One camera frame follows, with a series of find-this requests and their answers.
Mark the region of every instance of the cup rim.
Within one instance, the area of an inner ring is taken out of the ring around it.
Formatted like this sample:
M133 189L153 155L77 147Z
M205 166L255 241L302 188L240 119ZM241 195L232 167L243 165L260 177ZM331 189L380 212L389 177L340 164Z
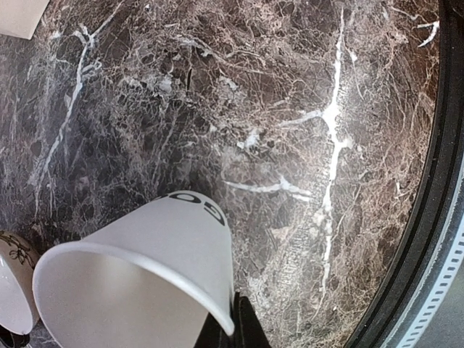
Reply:
M231 315L224 312L222 308L217 305L212 297L197 286L194 282L190 281L183 275L179 274L175 270L168 266L158 262L151 257L140 254L138 252L132 252L131 250L123 249L118 246L111 246L106 244L94 243L91 241L71 241L63 244L59 244L49 249L37 262L36 269L33 274L33 295L36 301L36 306L40 316L42 317L43 324L49 330L50 334L54 337L53 332L49 329L46 319L42 315L41 302L38 298L40 292L40 277L41 272L46 264L51 261L55 256L64 254L66 252L90 252L93 254L102 254L110 257L116 257L120 260L124 260L133 265L139 266L144 270L159 276L168 283L171 283L185 294L196 300L201 306L203 306L219 323L228 336L232 336L235 325L231 318Z
M0 255L0 259L3 260L4 264L8 268L9 274L12 276L12 280L16 283L17 287L21 291L20 295L22 297L22 301L24 301L24 303L27 305L27 308L28 308L28 312L27 312L28 326L24 331L16 331L16 330L12 330L12 328L9 325L5 325L5 323L0 322L0 325L3 326L8 331L11 331L14 334L27 335L32 331L32 329L34 328L34 326L35 326L36 322L38 321L38 319L34 320L34 311L33 311L33 308L30 306L28 296L26 295L26 293L24 291L24 288L22 287L20 281L18 280L17 275L15 274L15 272L12 269L11 262L14 261L14 260L9 260L8 257L5 257L4 255Z

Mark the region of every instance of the white mug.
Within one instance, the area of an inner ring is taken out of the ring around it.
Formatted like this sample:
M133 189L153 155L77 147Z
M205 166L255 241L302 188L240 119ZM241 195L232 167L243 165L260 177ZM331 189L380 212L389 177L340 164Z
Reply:
M32 277L37 252L16 234L0 231L0 326L26 335L38 322Z
M191 191L160 197L39 260L33 291L63 348L192 348L207 314L231 336L231 232Z

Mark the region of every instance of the marble table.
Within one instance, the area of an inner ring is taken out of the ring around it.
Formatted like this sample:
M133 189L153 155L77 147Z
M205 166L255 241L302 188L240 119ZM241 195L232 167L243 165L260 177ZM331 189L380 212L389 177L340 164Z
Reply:
M51 0L0 38L0 228L43 253L202 192L273 347L341 347L415 198L438 40L433 0Z

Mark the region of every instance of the white object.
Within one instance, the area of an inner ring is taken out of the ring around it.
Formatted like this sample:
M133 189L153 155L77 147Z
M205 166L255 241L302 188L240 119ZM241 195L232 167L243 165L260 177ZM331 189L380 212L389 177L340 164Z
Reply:
M0 325L19 335L38 322L32 292L38 254L19 236L0 231Z
M175 192L51 248L33 290L63 348L192 348L208 312L233 333L231 233L211 199Z
M49 0L1 0L0 34L31 39Z

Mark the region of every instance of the white paper cup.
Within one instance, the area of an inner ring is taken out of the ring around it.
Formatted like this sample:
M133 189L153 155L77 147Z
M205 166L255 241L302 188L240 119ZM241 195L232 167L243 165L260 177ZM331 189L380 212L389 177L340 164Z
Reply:
M33 291L63 348L192 348L207 313L231 336L231 232L191 191L161 197L39 260Z

